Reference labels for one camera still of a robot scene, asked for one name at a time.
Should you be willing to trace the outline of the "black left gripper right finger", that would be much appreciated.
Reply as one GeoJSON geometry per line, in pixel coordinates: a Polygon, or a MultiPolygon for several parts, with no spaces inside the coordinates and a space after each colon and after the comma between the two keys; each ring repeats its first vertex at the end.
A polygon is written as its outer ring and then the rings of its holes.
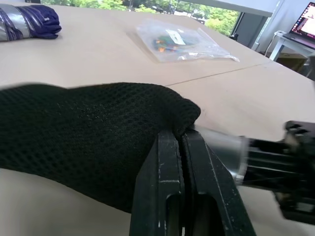
{"type": "Polygon", "coordinates": [[[253,236],[234,180],[201,134],[188,129],[181,141],[186,185],[187,236],[253,236]]]}

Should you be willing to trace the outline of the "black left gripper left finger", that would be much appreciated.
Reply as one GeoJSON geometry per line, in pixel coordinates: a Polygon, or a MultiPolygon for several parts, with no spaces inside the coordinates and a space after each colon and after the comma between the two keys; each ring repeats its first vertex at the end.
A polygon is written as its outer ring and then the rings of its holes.
{"type": "Polygon", "coordinates": [[[179,145],[171,131],[158,133],[136,178],[129,234],[180,236],[185,199],[179,145]]]}

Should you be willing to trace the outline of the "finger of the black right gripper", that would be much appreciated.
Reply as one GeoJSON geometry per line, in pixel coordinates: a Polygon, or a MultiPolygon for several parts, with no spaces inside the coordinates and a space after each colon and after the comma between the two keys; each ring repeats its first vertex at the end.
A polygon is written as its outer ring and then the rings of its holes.
{"type": "Polygon", "coordinates": [[[284,165],[248,165],[243,186],[278,191],[284,189],[287,167],[284,165]]]}
{"type": "Polygon", "coordinates": [[[288,146],[282,141],[267,141],[259,139],[249,139],[247,157],[249,159],[271,157],[289,157],[288,146]]]}

